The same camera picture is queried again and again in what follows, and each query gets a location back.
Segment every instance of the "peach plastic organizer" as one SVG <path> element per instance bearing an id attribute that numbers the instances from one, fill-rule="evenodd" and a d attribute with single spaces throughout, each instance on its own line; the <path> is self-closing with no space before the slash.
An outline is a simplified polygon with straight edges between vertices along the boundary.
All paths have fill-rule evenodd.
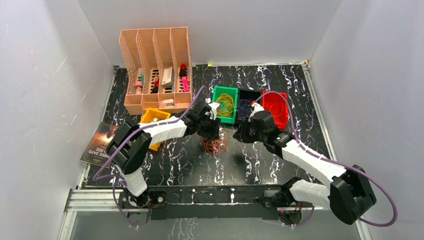
<path id="1" fill-rule="evenodd" d="M 187 27 L 122 30 L 119 45 L 128 70 L 128 88 L 123 105 L 130 115 L 144 114 L 147 108 L 179 113 L 189 107 L 193 99 L 193 87 Z M 187 92 L 184 92 L 179 77 L 181 64 L 185 64 L 188 69 Z M 159 76 L 161 80 L 164 69 L 168 67 L 174 70 L 174 87 L 164 88 L 159 85 L 158 93 L 151 93 L 155 78 Z M 143 92 L 135 94 L 140 68 L 144 74 Z M 169 99 L 174 100 L 174 105 L 164 107 L 162 102 Z"/>

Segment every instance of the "yellow bin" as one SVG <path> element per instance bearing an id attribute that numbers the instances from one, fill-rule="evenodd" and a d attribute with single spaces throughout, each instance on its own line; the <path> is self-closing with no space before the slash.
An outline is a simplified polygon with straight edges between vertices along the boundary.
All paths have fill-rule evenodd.
<path id="1" fill-rule="evenodd" d="M 164 112 L 164 111 L 160 111 L 154 108 L 147 108 L 146 112 L 143 115 L 143 118 L 141 119 L 140 123 L 141 124 L 149 124 L 151 122 L 153 122 L 153 119 L 157 119 L 158 121 L 160 120 L 165 120 L 165 119 L 169 119 L 171 116 L 171 113 L 169 112 Z M 159 147 L 161 146 L 162 142 L 158 142 L 156 144 L 153 144 L 149 147 L 149 149 L 153 150 L 153 151 L 157 151 L 159 149 Z"/>

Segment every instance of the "yellow wire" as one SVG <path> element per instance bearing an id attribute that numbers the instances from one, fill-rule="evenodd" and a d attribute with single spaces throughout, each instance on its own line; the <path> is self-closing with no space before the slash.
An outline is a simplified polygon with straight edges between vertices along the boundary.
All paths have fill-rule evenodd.
<path id="1" fill-rule="evenodd" d="M 234 113 L 234 99 L 230 95 L 223 93 L 216 100 L 221 104 L 221 109 L 218 111 L 219 117 L 231 118 Z"/>

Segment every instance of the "robotic arm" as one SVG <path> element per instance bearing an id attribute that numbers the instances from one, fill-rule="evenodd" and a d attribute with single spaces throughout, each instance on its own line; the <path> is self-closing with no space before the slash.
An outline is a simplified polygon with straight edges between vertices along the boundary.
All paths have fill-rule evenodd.
<path id="1" fill-rule="evenodd" d="M 298 165 L 322 183 L 311 183 L 294 177 L 283 184 L 280 191 L 272 197 L 262 197 L 262 201 L 268 202 L 272 207 L 286 207 L 293 202 L 309 202 L 315 206 L 331 209 L 337 218 L 349 225 L 376 203 L 368 179 L 308 154 L 296 142 L 293 135 L 278 129 L 272 115 L 261 105 L 254 103 L 252 107 L 252 114 L 242 121 L 233 137 L 243 143 L 262 142 L 269 152 Z M 221 123 L 220 118 L 217 118 L 219 109 L 219 103 L 207 99 L 205 102 L 197 103 L 181 119 L 180 114 L 156 122 L 156 126 L 139 131 L 125 143 L 113 161 L 125 179 L 128 194 L 138 206 L 144 206 L 149 201 L 149 194 L 146 191 L 148 186 L 140 168 L 149 146 L 194 133 L 204 138 L 217 139 Z M 107 146 L 109 156 L 116 152 L 130 134 L 144 125 L 146 124 L 131 125 L 125 122 L 115 131 L 115 137 Z M 353 167 L 364 171 L 359 166 Z"/>

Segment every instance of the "plastic bin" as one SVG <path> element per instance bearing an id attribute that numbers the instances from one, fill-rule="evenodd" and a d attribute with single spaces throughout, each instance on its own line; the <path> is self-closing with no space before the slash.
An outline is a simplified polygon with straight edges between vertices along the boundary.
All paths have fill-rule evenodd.
<path id="1" fill-rule="evenodd" d="M 285 97 L 286 100 L 289 100 L 287 93 L 280 92 L 281 95 Z M 284 130 L 287 126 L 287 121 L 289 120 L 289 109 L 287 108 L 286 103 L 280 96 L 275 93 L 270 93 L 262 98 L 262 107 L 271 113 L 274 118 L 274 122 L 277 125 L 278 129 Z"/>
<path id="2" fill-rule="evenodd" d="M 187 27 L 148 28 L 122 30 L 119 45 L 128 70 L 128 87 L 124 106 L 130 115 L 143 114 L 147 108 L 158 108 L 167 113 L 185 110 L 193 99 L 193 88 L 180 90 L 179 67 L 187 66 L 187 81 L 191 82 L 192 61 L 190 57 L 189 32 Z M 158 87 L 152 93 L 155 78 L 162 80 L 164 69 L 173 67 L 174 87 Z M 135 94 L 135 83 L 143 71 L 143 93 Z M 163 107 L 162 101 L 172 99 L 173 107 Z"/>
<path id="3" fill-rule="evenodd" d="M 213 88 L 212 101 L 216 102 L 216 100 L 221 96 L 221 94 L 228 94 L 232 97 L 234 103 L 234 111 L 231 117 L 218 116 L 218 118 L 221 119 L 221 123 L 234 124 L 234 122 L 236 121 L 237 105 L 239 103 L 239 89 L 235 87 L 215 86 Z"/>
<path id="4" fill-rule="evenodd" d="M 153 122 L 153 119 L 157 118 L 158 121 L 169 119 L 171 116 L 171 113 L 164 112 L 161 110 L 157 110 L 151 107 L 148 107 L 146 112 L 143 115 L 143 118 L 141 119 L 141 124 L 148 124 Z M 150 150 L 157 151 L 159 147 L 161 146 L 162 142 L 158 142 L 156 144 L 153 144 L 149 147 Z"/>
<path id="5" fill-rule="evenodd" d="M 248 118 L 252 113 L 250 109 L 250 104 L 252 101 L 255 101 L 257 98 L 261 96 L 260 91 L 255 90 L 245 90 L 238 89 L 238 104 L 237 104 L 237 115 L 235 118 L 235 123 L 240 124 L 243 118 Z"/>

